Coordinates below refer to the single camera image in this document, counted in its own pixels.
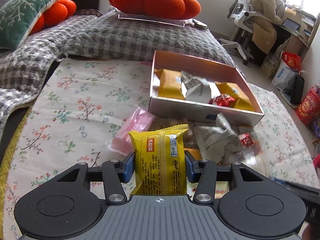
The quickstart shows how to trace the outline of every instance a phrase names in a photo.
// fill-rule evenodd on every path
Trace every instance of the pink plastic bag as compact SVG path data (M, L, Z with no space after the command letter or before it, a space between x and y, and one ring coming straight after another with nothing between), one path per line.
M127 156L133 151L133 146L128 132L147 131L154 118L155 116L153 114L138 107L113 138L110 149Z

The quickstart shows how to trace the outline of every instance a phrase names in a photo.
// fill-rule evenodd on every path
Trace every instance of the yellow cloth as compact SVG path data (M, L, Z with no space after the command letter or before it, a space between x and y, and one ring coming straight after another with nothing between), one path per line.
M277 6L278 8L284 6L284 0L251 0L250 5L274 24L281 25L282 20L276 15L276 9Z
M284 6L284 0L251 0L250 4L256 12L263 14L274 24L281 25L282 20L276 15L276 10ZM275 28L262 17L250 17L249 21L253 26L253 42L264 53L269 54L277 39Z
M9 170L10 170L10 166L11 166L11 161L12 161L12 157L13 154L16 150L19 138L20 138L20 134L22 133L23 127L26 123L26 120L31 112L33 105L31 105L28 109L28 111L26 112L26 114L23 116L21 122L19 123L17 129L15 130L10 143L7 147L7 149L5 150L4 153L4 157L2 159L2 163L0 166L0 239L4 239L3 237L3 208L4 208L4 198L5 198L5 186L7 184L7 178L8 178L8 174L9 174Z
M269 54L276 42L277 32L272 23L261 17L250 17L250 24L253 26L252 41L265 54Z

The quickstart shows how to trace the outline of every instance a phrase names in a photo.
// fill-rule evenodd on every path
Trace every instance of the red logo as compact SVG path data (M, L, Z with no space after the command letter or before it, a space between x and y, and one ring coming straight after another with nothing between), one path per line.
M155 151L155 139L148 138L147 139L147 152L154 152Z

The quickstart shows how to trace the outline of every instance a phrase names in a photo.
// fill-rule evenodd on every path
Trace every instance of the red candy wrapper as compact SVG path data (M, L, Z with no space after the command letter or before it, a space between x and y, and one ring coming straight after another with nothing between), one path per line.
M216 98L212 98L209 102L211 105L216 105L216 106L225 106L225 107L230 107L231 103L235 102L236 100L227 94L221 94L220 96Z
M248 148L249 146L251 146L252 144L256 143L255 140L253 140L250 136L250 134L248 133L243 133L243 134L240 134L238 136L241 144L243 145L244 148Z

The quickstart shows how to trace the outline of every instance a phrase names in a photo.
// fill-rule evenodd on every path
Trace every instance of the clear acrylic tray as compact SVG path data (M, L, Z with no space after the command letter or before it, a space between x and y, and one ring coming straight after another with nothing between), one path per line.
M146 22L155 22L155 23L161 23L161 24L167 24L167 25L174 25L179 27L184 27L185 22L183 20L171 20L171 19L162 19L152 16L146 16L146 15L138 15L138 14L127 14L119 11L118 12L118 18L119 19L130 19L130 20L138 20L138 21L146 21Z

